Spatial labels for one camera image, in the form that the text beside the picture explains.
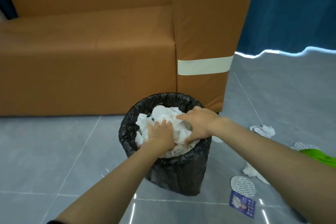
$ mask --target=sofa seat cushion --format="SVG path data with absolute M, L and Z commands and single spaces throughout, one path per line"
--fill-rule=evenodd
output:
M 172 6 L 0 24 L 0 116 L 126 113 L 176 91 Z

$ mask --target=sofa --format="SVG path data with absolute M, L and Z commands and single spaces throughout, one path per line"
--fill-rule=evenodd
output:
M 12 0 L 0 116 L 124 114 L 179 92 L 220 112 L 250 0 Z

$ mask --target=purple card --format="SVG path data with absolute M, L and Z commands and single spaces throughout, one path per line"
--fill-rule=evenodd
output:
M 255 201 L 233 190 L 230 196 L 230 206 L 246 216 L 254 218 Z

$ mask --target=blue curtain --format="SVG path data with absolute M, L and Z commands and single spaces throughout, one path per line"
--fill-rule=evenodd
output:
M 251 0 L 237 51 L 336 50 L 336 0 Z
M 18 16 L 12 0 L 0 0 L 0 9 L 7 19 L 13 19 Z

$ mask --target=trash can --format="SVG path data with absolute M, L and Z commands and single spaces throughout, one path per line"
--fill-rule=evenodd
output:
M 138 115 L 140 113 L 151 114 L 154 107 L 158 105 L 178 107 L 185 113 L 197 105 L 204 107 L 198 100 L 181 93 L 154 94 L 137 102 L 125 115 L 119 129 L 119 141 L 128 158 L 138 150 L 135 143 L 139 130 L 139 126 L 135 124 Z M 157 159 L 145 179 L 161 188 L 185 196 L 198 195 L 207 167 L 210 145 L 211 137 L 208 137 L 200 140 L 186 154 Z

